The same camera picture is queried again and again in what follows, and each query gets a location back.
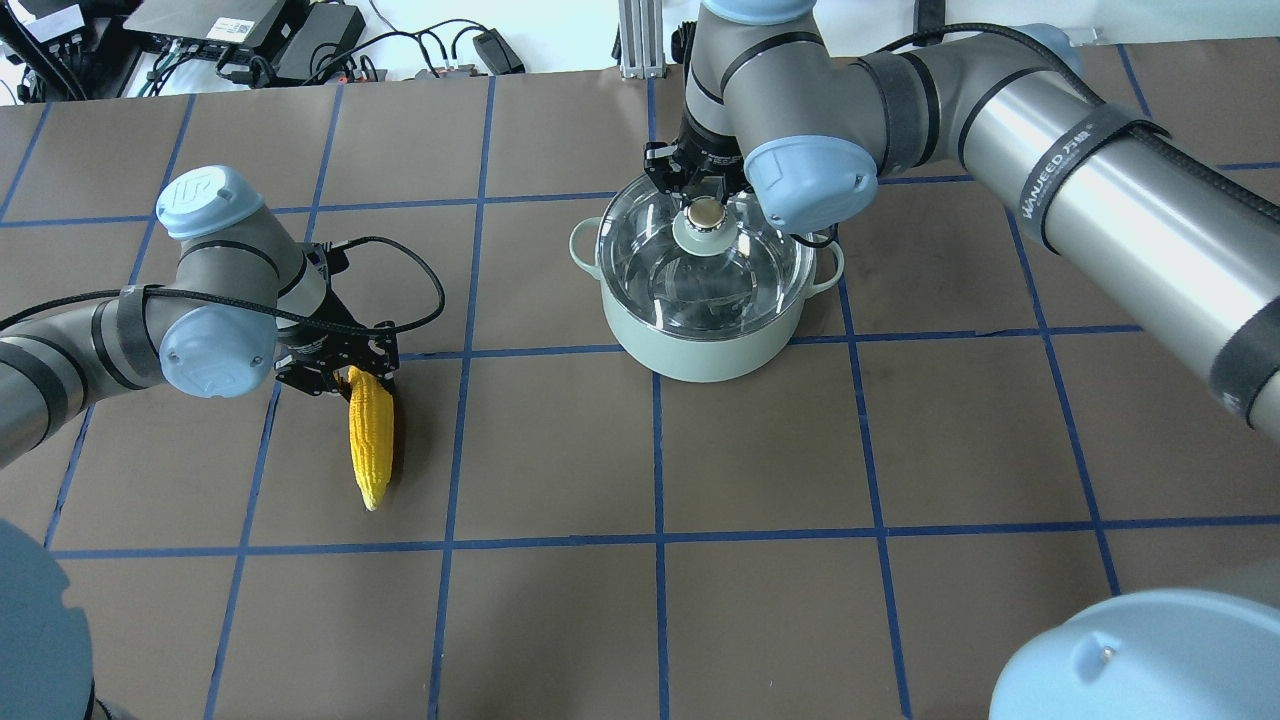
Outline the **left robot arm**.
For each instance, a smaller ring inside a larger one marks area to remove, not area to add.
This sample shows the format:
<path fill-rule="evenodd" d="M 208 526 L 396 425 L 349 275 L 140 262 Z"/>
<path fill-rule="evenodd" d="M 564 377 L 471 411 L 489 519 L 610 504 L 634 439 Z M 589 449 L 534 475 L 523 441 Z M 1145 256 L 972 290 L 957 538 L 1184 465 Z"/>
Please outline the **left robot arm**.
<path fill-rule="evenodd" d="M 4 464 L 88 406 L 160 384 L 234 398 L 274 378 L 396 415 L 394 340 L 369 337 L 332 288 L 335 254 L 296 242 L 238 170 L 178 176 L 156 215 L 180 246 L 173 284 L 110 291 L 3 332 Z"/>

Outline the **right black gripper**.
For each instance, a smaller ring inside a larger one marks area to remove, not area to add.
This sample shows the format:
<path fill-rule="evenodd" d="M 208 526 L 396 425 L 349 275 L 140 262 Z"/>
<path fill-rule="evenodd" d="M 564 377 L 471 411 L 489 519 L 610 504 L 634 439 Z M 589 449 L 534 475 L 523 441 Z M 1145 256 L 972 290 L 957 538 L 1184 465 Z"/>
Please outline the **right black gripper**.
<path fill-rule="evenodd" d="M 751 191 L 739 138 L 696 120 L 682 120 L 673 142 L 646 142 L 643 152 L 644 174 L 659 193 L 689 199 L 690 188 L 705 181 L 718 183 L 716 196 L 721 201 Z"/>

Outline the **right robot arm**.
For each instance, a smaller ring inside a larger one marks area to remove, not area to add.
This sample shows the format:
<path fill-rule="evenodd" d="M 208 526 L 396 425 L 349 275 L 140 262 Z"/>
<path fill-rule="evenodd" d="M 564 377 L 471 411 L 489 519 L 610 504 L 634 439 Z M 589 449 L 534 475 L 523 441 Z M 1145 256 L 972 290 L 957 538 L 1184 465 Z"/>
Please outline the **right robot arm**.
<path fill-rule="evenodd" d="M 1100 97 L 1053 27 L 961 23 L 837 67 L 812 1 L 704 1 L 684 40 L 663 193 L 717 178 L 786 234 L 863 211 L 881 179 L 961 165 L 1252 429 L 1279 432 L 1277 206 Z"/>

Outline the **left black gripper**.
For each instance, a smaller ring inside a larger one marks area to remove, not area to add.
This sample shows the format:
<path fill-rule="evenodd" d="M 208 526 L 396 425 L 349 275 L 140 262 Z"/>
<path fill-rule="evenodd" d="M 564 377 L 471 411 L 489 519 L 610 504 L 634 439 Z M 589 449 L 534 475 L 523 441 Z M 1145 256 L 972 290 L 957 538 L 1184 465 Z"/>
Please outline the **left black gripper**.
<path fill-rule="evenodd" d="M 348 382 L 339 372 L 357 366 L 372 373 L 384 389 L 396 388 L 401 360 L 393 334 L 374 338 L 294 324 L 279 331 L 278 340 L 285 352 L 275 364 L 275 379 L 285 386 L 311 396 L 349 397 Z"/>

